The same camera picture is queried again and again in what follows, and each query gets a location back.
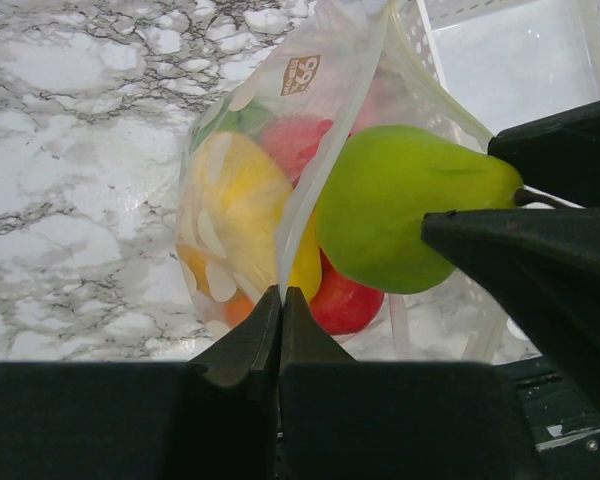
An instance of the marble countertop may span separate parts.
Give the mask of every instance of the marble countertop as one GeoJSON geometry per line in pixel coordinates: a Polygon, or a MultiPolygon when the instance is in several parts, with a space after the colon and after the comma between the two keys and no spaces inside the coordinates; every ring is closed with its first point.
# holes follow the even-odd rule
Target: marble countertop
{"type": "Polygon", "coordinates": [[[191,121],[306,0],[0,0],[0,360],[189,359],[175,255],[191,121]]]}

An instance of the red apple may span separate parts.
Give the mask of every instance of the red apple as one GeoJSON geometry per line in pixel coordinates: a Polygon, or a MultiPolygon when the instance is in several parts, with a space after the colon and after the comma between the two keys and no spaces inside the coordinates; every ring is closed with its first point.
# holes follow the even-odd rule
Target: red apple
{"type": "Polygon", "coordinates": [[[332,125],[333,120],[317,115],[282,117],[263,132],[260,146],[295,184],[332,125]]]}
{"type": "Polygon", "coordinates": [[[357,333],[378,314],[384,293],[340,275],[321,252],[322,283],[310,307],[318,324],[330,335],[357,333]]]}

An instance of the white marble surface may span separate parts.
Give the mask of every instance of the white marble surface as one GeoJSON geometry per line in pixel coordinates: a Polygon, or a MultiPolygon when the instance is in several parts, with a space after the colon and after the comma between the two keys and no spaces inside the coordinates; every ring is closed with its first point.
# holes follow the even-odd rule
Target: white marble surface
{"type": "Polygon", "coordinates": [[[0,0],[0,360],[188,359],[175,258],[190,122],[305,0],[0,0]]]}

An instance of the clear plastic bag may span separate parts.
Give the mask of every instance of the clear plastic bag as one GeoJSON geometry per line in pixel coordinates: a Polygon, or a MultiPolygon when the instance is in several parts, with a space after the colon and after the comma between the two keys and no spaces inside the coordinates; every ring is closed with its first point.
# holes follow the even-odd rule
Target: clear plastic bag
{"type": "MultiPolygon", "coordinates": [[[[299,286],[309,301],[331,288],[312,212],[350,134],[407,124],[486,149],[491,133],[441,82],[422,1],[321,0],[195,122],[177,251],[212,333],[239,324],[270,285],[299,286]]],[[[507,320],[460,272],[423,294],[387,297],[382,307],[373,297],[361,332],[338,337],[358,358],[490,361],[507,320]]]]}

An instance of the orange fruit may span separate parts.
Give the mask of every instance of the orange fruit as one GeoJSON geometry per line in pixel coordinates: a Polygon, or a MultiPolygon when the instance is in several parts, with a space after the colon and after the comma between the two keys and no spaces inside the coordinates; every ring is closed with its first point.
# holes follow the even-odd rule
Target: orange fruit
{"type": "Polygon", "coordinates": [[[189,267],[191,273],[196,277],[198,290],[207,297],[210,297],[211,290],[209,289],[209,282],[207,282],[207,275],[205,274],[209,257],[200,250],[196,250],[195,248],[182,243],[176,245],[176,252],[178,252],[180,260],[189,267]]]}
{"type": "Polygon", "coordinates": [[[253,302],[244,293],[238,293],[224,305],[227,323],[231,328],[240,325],[253,311],[253,302]]]}

